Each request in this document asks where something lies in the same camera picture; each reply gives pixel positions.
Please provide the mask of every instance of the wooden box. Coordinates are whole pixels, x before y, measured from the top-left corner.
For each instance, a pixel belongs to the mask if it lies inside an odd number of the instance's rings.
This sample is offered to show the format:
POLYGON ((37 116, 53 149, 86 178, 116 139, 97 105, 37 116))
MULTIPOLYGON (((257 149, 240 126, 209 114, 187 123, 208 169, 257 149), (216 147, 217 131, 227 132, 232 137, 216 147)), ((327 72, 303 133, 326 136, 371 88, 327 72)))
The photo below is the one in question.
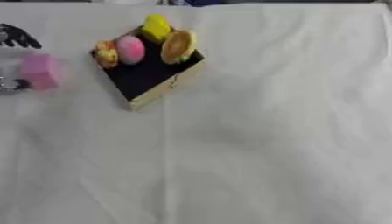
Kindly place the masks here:
POLYGON ((166 91, 181 85, 204 66, 204 57, 197 50, 186 62, 167 65, 160 56, 162 44, 146 38, 139 28, 126 34, 132 34, 142 40, 145 46, 144 59, 131 66, 122 62, 110 69, 98 66, 115 84, 131 110, 138 110, 166 91))

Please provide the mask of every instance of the table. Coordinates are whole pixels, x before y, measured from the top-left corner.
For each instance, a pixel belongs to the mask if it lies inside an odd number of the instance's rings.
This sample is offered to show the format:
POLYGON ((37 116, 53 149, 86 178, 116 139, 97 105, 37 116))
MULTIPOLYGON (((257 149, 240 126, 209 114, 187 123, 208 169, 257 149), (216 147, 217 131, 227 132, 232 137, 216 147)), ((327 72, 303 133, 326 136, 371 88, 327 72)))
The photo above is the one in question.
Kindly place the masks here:
POLYGON ((0 3, 0 21, 66 70, 0 97, 0 223, 392 221, 385 5, 0 3), (88 50, 149 13, 194 30, 208 65, 130 113, 88 50))

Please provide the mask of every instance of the toy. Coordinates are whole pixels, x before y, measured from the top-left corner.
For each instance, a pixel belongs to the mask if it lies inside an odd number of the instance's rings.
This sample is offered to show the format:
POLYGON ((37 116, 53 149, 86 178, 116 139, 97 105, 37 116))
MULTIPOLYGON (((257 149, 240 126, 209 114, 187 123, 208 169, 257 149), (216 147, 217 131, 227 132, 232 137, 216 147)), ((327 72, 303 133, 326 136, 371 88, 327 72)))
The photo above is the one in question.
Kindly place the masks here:
POLYGON ((146 17, 142 32, 147 38, 157 42, 164 41, 165 37, 172 31, 166 18, 159 14, 151 14, 146 17))
POLYGON ((111 68, 117 66, 118 53, 115 43, 111 41, 99 41, 94 49, 95 58, 98 63, 104 68, 111 68))
POLYGON ((144 57, 144 44, 134 36, 125 35, 120 37, 116 42, 118 57, 120 61, 127 65, 134 65, 144 57))
POLYGON ((162 46, 161 57, 166 64, 184 62, 195 51, 196 35, 191 31, 174 31, 162 46))
POLYGON ((49 54, 36 54, 24 58, 20 75, 31 83, 32 89, 37 90, 56 88, 60 80, 57 61, 49 54))

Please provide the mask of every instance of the black object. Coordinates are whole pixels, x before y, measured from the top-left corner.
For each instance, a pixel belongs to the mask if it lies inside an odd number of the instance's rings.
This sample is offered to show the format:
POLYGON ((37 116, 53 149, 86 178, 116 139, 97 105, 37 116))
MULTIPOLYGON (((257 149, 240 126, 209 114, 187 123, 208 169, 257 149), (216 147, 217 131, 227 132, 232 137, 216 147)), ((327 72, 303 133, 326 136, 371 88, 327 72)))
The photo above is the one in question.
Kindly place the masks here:
POLYGON ((0 95, 12 95, 30 87, 31 83, 28 80, 7 80, 0 76, 0 95))
POLYGON ((150 42, 142 34, 136 36, 144 43, 143 60, 132 66, 120 62, 114 68, 103 69, 129 102, 202 60, 199 53, 195 51, 189 60, 176 65, 167 65, 161 59, 161 45, 150 42))
POLYGON ((26 31, 10 24, 0 24, 0 46, 6 44, 14 47, 15 44, 22 47, 41 48, 41 44, 26 31))

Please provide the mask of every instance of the pink object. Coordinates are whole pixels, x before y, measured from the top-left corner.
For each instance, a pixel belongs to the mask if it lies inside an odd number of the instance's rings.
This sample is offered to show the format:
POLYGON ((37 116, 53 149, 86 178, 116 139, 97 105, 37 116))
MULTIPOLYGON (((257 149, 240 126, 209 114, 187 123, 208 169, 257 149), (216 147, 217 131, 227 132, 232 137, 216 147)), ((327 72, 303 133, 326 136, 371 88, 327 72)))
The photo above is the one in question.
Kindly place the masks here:
POLYGON ((115 42, 115 47, 122 63, 134 65, 144 57, 144 44, 137 37, 123 36, 115 42))
POLYGON ((31 88, 44 90, 59 85, 59 68, 49 54, 35 54, 23 59, 21 76, 31 83, 31 88))

